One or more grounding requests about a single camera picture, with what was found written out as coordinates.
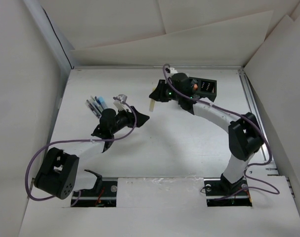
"table surface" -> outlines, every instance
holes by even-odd
[[[240,113],[249,110],[236,70],[183,71],[216,79],[216,104]],[[118,207],[67,208],[71,196],[65,200],[29,200],[20,237],[300,237],[300,217],[285,177],[267,176],[262,167],[252,175],[275,185],[280,195],[250,190],[253,207],[207,207],[206,196],[199,189],[203,177],[219,177],[225,169],[230,158],[227,134],[182,111],[174,102],[156,103],[154,112],[148,112],[148,95],[161,78],[160,69],[72,70],[52,141],[89,138],[98,124],[85,106],[90,95],[103,96],[111,105],[113,96],[125,93],[129,104],[151,118],[87,165],[104,177],[122,177],[118,181]],[[128,131],[123,129],[116,136]],[[253,158],[263,160],[261,152]],[[248,183],[267,189],[262,183]],[[47,196],[36,188],[32,193],[39,198]]]
[[[217,105],[242,114],[249,111],[237,70],[182,71],[193,77],[216,79]],[[162,78],[159,68],[72,70],[51,141],[91,138],[99,121],[86,107],[86,99],[103,96],[108,106],[115,108],[112,97],[124,93],[127,102],[150,119],[83,168],[104,177],[219,177],[231,155],[228,135],[204,118],[183,111],[175,101],[156,102],[154,112],[149,112],[148,96]],[[128,131],[124,128],[115,136]],[[56,147],[67,151],[74,145]],[[252,161],[263,162],[263,154],[258,152]]]

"red wire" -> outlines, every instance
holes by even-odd
[[[103,187],[102,188],[102,190],[101,190],[101,192],[100,192],[100,194],[99,194],[99,196],[98,196],[98,199],[97,199],[97,201],[95,202],[95,206],[97,206],[98,204],[99,204],[99,199],[100,199],[100,197],[102,196],[102,194],[104,193],[104,191],[105,191],[105,187]]]

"white table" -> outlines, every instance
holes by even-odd
[[[252,108],[237,70],[182,71],[193,77],[216,79],[217,105],[240,113]],[[90,95],[103,96],[111,105],[113,96],[124,93],[128,103],[149,115],[150,120],[85,167],[104,177],[121,177],[118,207],[66,208],[70,196],[40,203],[30,200],[20,237],[300,237],[300,218],[286,179],[267,176],[276,171],[265,167],[254,168],[252,175],[276,185],[281,191],[279,196],[251,191],[252,208],[207,207],[206,197],[199,193],[199,188],[203,186],[203,177],[219,177],[226,168],[230,157],[228,136],[205,119],[181,110],[176,102],[156,103],[154,112],[148,112],[148,95],[158,79],[162,79],[160,68],[72,70],[52,141],[90,137],[98,125],[85,106]],[[123,129],[116,136],[128,131]],[[68,149],[72,144],[57,147]],[[258,152],[252,161],[263,162],[263,153]],[[267,188],[252,180],[248,182],[250,186]],[[37,197],[47,196],[38,189],[32,192]]]

